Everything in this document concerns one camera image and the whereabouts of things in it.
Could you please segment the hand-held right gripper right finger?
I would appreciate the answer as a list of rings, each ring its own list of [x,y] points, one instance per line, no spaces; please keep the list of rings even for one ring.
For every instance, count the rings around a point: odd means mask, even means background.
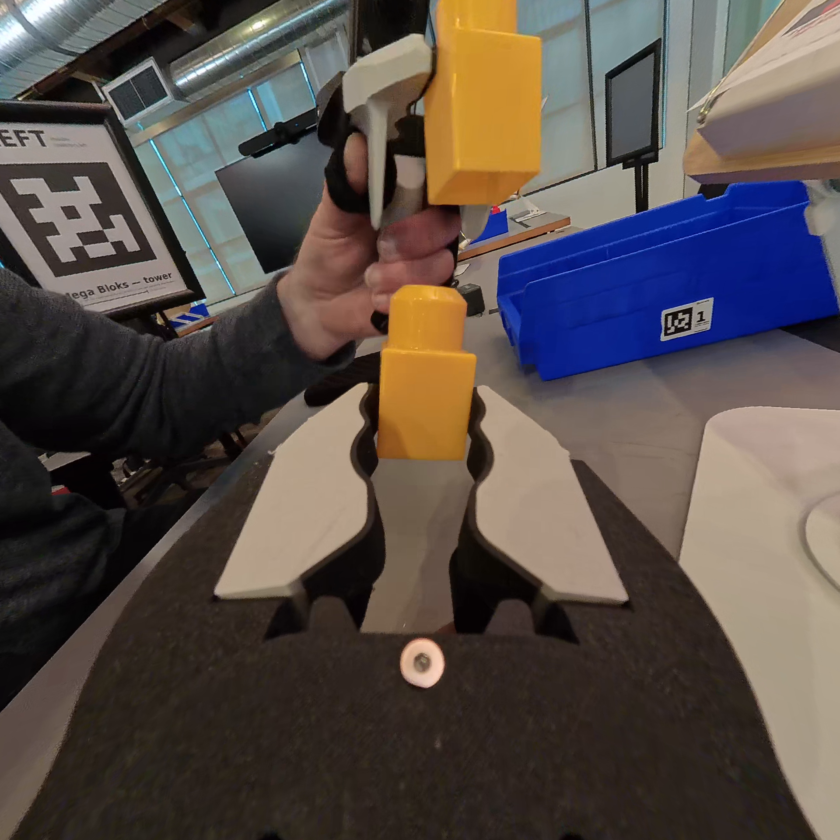
[[[487,385],[474,392],[468,534],[551,601],[622,606],[627,590],[571,455]]]

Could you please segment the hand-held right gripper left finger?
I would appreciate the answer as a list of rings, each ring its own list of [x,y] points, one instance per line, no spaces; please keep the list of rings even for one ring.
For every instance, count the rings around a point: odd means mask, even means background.
[[[370,595],[385,565],[372,483],[377,408],[377,386],[356,385],[276,449],[216,598]]]

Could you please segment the yellow building block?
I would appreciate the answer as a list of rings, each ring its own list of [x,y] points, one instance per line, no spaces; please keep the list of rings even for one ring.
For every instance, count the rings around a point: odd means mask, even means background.
[[[440,1],[423,97],[427,199],[495,206],[540,172],[542,42],[515,1]]]
[[[391,299],[381,349],[380,459],[461,460],[476,356],[464,350],[466,301],[451,287],[408,285]]]

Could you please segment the blue plastic bin with tag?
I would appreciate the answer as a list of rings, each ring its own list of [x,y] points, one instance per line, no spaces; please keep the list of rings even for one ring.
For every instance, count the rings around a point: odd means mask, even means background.
[[[547,382],[838,314],[803,182],[740,183],[499,260],[520,366]]]

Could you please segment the person's left forearm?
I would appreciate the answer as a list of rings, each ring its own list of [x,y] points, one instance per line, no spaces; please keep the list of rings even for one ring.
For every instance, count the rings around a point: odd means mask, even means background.
[[[59,452],[188,455],[348,363],[294,340],[275,281],[205,333],[139,334],[2,270],[2,469]]]

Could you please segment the grey desk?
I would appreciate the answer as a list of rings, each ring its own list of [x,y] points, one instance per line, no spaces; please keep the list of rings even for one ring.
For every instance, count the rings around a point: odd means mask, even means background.
[[[476,380],[531,415],[582,459],[677,555],[703,429],[745,406],[838,409],[838,321],[705,345],[542,382],[519,368],[497,314],[468,318]],[[11,838],[56,759],[112,628],[144,580],[201,516],[225,509],[239,478],[310,417],[296,397],[2,711],[2,838]]]

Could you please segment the person's left hand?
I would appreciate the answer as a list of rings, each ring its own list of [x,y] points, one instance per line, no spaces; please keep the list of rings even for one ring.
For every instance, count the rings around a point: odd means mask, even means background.
[[[374,337],[372,313],[389,312],[402,287],[446,284],[460,222],[457,208],[430,206],[376,231],[369,214],[345,213],[324,187],[296,262],[277,283],[298,348],[325,362],[347,344]]]

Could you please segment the small monitor on stand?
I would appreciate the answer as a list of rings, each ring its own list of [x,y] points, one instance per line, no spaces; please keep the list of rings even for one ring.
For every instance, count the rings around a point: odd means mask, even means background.
[[[662,140],[662,48],[657,38],[605,74],[605,165],[633,172],[637,214],[649,209],[649,167]]]

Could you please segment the white air vent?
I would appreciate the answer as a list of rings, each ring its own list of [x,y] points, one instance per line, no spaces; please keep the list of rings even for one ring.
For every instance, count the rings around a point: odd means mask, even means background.
[[[143,60],[101,88],[123,127],[177,102],[177,90],[155,58]]]

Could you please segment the clear round stand disc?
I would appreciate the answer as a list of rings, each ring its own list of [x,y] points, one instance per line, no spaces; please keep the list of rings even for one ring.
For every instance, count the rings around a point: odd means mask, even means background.
[[[804,545],[816,569],[839,592],[839,492],[819,500],[808,511]]]

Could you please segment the framed tag sign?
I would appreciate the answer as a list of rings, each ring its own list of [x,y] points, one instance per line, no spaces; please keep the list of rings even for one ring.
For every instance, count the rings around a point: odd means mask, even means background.
[[[2,267],[130,319],[205,298],[107,104],[2,100]]]

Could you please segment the printed instruction sheet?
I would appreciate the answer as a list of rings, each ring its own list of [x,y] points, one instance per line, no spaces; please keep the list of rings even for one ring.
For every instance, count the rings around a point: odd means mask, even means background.
[[[838,1],[781,2],[721,81],[709,109],[732,109],[769,74],[837,49],[838,8]]]

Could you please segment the silver ventilation duct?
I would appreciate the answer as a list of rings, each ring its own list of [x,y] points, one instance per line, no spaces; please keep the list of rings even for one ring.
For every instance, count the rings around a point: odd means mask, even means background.
[[[26,87],[159,5],[157,1],[1,2],[2,76],[24,78]]]
[[[168,76],[189,98],[260,61],[330,37],[349,11],[347,1],[274,2],[175,59]]]

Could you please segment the black wall screen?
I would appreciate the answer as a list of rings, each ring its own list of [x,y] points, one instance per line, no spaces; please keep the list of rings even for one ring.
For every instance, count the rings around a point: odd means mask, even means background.
[[[216,171],[248,244],[268,275],[293,264],[322,199],[330,152],[310,132],[296,143]]]

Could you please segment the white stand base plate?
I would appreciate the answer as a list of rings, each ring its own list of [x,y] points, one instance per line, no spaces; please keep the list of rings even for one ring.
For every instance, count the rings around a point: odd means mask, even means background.
[[[838,838],[838,592],[809,559],[808,511],[838,492],[839,412],[748,406],[705,427],[679,565],[759,702],[814,834]]]

